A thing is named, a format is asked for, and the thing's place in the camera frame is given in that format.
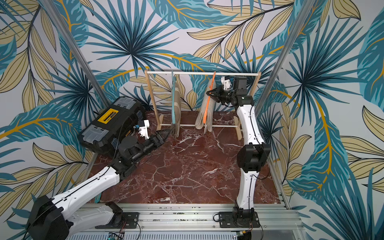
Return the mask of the beige wool scarf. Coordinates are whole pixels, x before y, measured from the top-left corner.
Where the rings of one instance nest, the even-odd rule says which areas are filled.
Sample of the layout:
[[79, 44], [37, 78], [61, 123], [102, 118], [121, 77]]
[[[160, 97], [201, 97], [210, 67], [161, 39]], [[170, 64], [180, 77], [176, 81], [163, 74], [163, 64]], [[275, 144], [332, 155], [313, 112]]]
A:
[[215, 88], [215, 80], [210, 79], [204, 92], [203, 103], [195, 122], [196, 129], [200, 130], [204, 128], [204, 134], [206, 132], [212, 132], [213, 130], [213, 113], [216, 102], [207, 94], [207, 92]]

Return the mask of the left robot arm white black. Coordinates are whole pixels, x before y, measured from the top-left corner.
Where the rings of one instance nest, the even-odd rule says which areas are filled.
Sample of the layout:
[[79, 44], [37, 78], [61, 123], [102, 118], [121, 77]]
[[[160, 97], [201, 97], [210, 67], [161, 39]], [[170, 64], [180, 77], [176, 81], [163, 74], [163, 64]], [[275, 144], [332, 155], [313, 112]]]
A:
[[160, 148], [170, 130], [160, 130], [140, 143], [135, 135], [124, 137], [116, 145], [112, 162], [93, 177], [51, 198], [36, 199], [26, 225], [26, 234], [34, 240], [65, 240], [79, 232], [104, 226], [123, 228], [127, 223], [123, 210], [113, 202], [78, 213], [85, 203], [130, 176], [137, 163]]

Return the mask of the brown plaid scarf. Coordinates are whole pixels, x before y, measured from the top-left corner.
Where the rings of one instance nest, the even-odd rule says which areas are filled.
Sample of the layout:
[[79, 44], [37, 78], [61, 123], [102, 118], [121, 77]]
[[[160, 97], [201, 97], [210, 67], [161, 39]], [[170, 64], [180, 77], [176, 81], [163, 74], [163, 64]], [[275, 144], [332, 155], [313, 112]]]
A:
[[181, 125], [181, 97], [180, 97], [180, 88], [177, 82], [176, 82], [176, 92], [175, 92], [175, 116], [176, 116], [176, 124], [174, 126], [171, 125], [171, 134], [174, 137], [178, 137], [180, 133], [180, 125]]

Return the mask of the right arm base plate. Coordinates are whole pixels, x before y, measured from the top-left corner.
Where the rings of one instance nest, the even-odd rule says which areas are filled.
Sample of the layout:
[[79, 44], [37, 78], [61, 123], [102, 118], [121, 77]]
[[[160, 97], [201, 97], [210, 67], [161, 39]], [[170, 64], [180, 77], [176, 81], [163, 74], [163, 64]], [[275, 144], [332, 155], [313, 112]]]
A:
[[222, 229], [251, 229], [259, 228], [261, 226], [258, 214], [256, 212], [253, 212], [253, 216], [251, 217], [236, 216], [236, 214], [234, 214], [233, 212], [219, 212], [218, 217], [219, 225]]

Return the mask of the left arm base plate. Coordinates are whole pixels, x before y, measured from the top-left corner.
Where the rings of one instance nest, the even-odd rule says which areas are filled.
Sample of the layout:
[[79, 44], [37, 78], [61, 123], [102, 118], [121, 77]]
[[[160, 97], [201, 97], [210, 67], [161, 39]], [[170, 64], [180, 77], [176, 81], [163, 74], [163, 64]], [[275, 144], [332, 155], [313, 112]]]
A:
[[95, 229], [136, 229], [138, 226], [138, 212], [123, 212], [114, 214], [112, 220], [106, 225], [96, 226]]

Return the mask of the orange plastic hanger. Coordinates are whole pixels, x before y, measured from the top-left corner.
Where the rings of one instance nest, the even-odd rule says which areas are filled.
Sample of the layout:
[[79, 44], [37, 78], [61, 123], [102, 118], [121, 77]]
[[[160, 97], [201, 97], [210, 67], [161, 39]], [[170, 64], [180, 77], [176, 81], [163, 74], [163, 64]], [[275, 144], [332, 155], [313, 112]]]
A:
[[[215, 83], [215, 77], [216, 77], [216, 72], [213, 73], [213, 76], [212, 76], [212, 82], [211, 82], [209, 91], [213, 89], [213, 86], [214, 86], [214, 83]], [[209, 108], [209, 105], [210, 105], [210, 96], [208, 96], [207, 105], [206, 105], [206, 109], [205, 109], [205, 113], [204, 113], [204, 117], [203, 117], [203, 123], [204, 123], [204, 124], [207, 123], [207, 117], [208, 117], [208, 108]]]

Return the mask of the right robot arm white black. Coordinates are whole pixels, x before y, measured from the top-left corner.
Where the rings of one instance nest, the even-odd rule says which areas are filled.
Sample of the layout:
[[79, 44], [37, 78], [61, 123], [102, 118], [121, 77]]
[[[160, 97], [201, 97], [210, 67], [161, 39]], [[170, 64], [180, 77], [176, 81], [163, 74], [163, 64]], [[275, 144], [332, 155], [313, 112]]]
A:
[[271, 152], [271, 146], [265, 142], [259, 131], [254, 98], [248, 94], [246, 76], [223, 77], [222, 85], [209, 90], [207, 96], [224, 106], [232, 105], [243, 130], [244, 146], [237, 154], [241, 184], [232, 218], [237, 225], [244, 225], [255, 220], [255, 187], [258, 175]]

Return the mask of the teal plastic hanger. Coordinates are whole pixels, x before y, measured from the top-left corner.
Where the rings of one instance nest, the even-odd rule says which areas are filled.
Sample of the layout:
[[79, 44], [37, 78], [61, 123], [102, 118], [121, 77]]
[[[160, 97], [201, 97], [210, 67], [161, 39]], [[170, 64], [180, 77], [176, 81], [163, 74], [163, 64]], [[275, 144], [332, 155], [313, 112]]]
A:
[[176, 80], [174, 72], [171, 71], [171, 77], [172, 77], [172, 126], [176, 124], [176, 116], [175, 116], [175, 92], [176, 92]]

